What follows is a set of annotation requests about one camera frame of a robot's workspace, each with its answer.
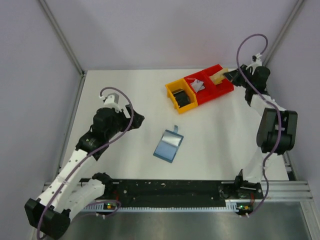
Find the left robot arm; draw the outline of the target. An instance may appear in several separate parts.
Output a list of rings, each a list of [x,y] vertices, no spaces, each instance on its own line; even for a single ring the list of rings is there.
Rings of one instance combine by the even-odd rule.
[[[83,174],[99,160],[109,144],[127,131],[138,129],[145,117],[129,105],[124,111],[102,107],[93,117],[92,125],[78,141],[67,164],[50,186],[37,199],[30,198],[24,205],[29,224],[37,230],[37,238],[61,238],[72,219],[93,200],[114,191],[113,180],[106,173],[96,173],[87,185],[74,191]]]

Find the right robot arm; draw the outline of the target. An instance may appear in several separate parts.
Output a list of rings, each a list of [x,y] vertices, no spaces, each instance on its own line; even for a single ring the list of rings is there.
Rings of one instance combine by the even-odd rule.
[[[254,68],[245,64],[223,74],[236,87],[245,88],[245,101],[261,117],[256,134],[257,150],[239,173],[250,185],[261,182],[269,157],[290,151],[296,140],[298,113],[279,106],[268,94],[270,74],[265,66]]]

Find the silver credit card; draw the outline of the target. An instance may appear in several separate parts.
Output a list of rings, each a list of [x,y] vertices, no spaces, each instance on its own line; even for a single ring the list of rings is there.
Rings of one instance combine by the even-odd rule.
[[[192,86],[195,92],[201,91],[205,88],[204,82],[198,79],[194,79],[194,81],[190,85]]]

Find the blue leather card holder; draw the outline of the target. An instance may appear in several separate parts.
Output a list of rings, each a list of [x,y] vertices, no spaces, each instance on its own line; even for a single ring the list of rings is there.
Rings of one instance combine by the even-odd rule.
[[[172,163],[184,139],[184,136],[178,133],[179,127],[175,125],[173,130],[166,129],[160,141],[158,142],[153,156],[168,163]]]

